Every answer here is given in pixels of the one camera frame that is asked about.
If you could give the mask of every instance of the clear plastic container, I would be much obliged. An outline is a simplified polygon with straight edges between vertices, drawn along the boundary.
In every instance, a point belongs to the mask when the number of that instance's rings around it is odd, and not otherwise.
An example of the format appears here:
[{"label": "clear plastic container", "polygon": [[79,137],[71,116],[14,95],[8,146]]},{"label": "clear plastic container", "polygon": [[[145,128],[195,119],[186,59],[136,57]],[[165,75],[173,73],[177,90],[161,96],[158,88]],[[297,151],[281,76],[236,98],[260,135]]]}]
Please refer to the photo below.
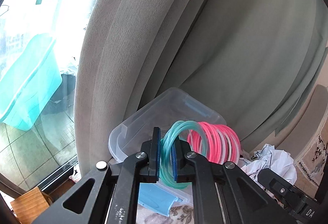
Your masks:
[{"label": "clear plastic container", "polygon": [[[140,151],[143,142],[151,139],[154,127],[160,127],[163,138],[178,120],[206,121],[211,124],[226,124],[217,112],[203,105],[184,91],[170,88],[146,106],[119,124],[110,134],[108,148],[113,158],[120,163],[127,156]],[[141,184],[139,204],[162,215],[169,215],[173,204],[192,206],[192,190],[188,186],[176,190],[156,184]]]}]

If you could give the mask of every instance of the gray fabric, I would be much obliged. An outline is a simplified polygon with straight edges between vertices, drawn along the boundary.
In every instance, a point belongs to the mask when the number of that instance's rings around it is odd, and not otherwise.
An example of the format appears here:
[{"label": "gray fabric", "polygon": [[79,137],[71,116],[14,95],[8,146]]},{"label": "gray fabric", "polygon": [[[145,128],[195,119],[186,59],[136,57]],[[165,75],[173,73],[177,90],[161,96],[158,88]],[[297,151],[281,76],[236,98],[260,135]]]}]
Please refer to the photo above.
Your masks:
[{"label": "gray fabric", "polygon": [[174,27],[143,91],[139,107],[153,100],[188,30],[207,0],[190,0]]},{"label": "gray fabric", "polygon": [[130,115],[137,111],[137,108],[140,103],[141,95],[145,89],[145,86],[149,80],[151,73],[154,70],[154,67],[162,53],[165,44],[168,42],[168,39],[175,28],[183,10],[186,8],[189,0],[174,0],[169,11],[167,12],[156,37],[147,53],[145,61],[142,64],[141,70],[137,77],[136,83],[133,87],[124,119],[128,118]]},{"label": "gray fabric", "polygon": [[[113,128],[171,86],[219,112],[246,147],[257,145],[314,82],[327,40],[320,1],[97,0],[74,105],[82,175],[109,161]],[[277,121],[257,132],[266,120]]]},{"label": "gray fabric", "polygon": [[[128,102],[128,112],[136,107],[132,90],[145,59],[147,65],[156,62],[148,52],[174,1],[97,0],[82,46],[74,106],[82,175],[97,161],[109,161],[109,134],[122,122]],[[176,6],[183,10],[183,3]]]},{"label": "gray fabric", "polygon": [[209,0],[158,93],[183,89],[219,112],[251,150],[282,123],[318,69],[326,11],[322,0]]}]

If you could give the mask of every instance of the window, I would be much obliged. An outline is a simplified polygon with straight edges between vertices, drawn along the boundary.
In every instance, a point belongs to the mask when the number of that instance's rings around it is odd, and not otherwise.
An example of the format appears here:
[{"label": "window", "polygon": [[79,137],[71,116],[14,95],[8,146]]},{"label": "window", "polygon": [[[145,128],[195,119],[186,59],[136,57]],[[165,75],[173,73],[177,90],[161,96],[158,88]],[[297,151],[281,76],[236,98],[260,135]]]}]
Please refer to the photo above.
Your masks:
[{"label": "window", "polygon": [[75,81],[95,3],[0,6],[0,173],[25,190],[76,155]]}]

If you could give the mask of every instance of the metal frame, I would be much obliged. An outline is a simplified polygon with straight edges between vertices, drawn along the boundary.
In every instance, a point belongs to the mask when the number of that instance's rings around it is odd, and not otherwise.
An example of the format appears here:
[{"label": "metal frame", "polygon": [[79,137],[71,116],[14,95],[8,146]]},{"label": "metal frame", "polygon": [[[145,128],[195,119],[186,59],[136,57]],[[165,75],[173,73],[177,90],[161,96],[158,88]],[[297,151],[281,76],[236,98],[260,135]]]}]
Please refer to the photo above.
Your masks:
[{"label": "metal frame", "polygon": [[53,173],[42,180],[37,186],[41,191],[50,194],[63,182],[65,182],[70,175],[73,174],[74,166],[78,163],[77,156],[68,160],[64,165],[57,168]]},{"label": "metal frame", "polygon": [[[33,224],[134,224],[140,183],[158,181],[159,142],[156,127],[152,140],[123,163],[109,167],[100,161]],[[296,223],[234,163],[211,163],[179,139],[171,153],[176,181],[192,184],[196,224]]]},{"label": "metal frame", "polygon": [[22,194],[25,194],[22,188],[18,187],[16,184],[12,183],[4,175],[0,173],[0,191],[11,196],[12,198],[18,198]]}]

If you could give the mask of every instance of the light blue plastic object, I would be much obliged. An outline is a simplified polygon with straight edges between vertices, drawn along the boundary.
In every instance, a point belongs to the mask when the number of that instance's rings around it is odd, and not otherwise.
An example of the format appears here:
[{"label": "light blue plastic object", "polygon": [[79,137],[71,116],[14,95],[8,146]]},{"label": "light blue plastic object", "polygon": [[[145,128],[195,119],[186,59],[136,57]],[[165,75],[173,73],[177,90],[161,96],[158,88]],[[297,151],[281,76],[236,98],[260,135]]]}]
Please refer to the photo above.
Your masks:
[{"label": "light blue plastic object", "polygon": [[0,122],[21,130],[32,128],[62,82],[47,33],[35,35],[0,80]]},{"label": "light blue plastic object", "polygon": [[138,203],[143,207],[158,214],[169,216],[170,208],[174,202],[182,202],[182,199],[164,191],[152,183],[140,183]]}]

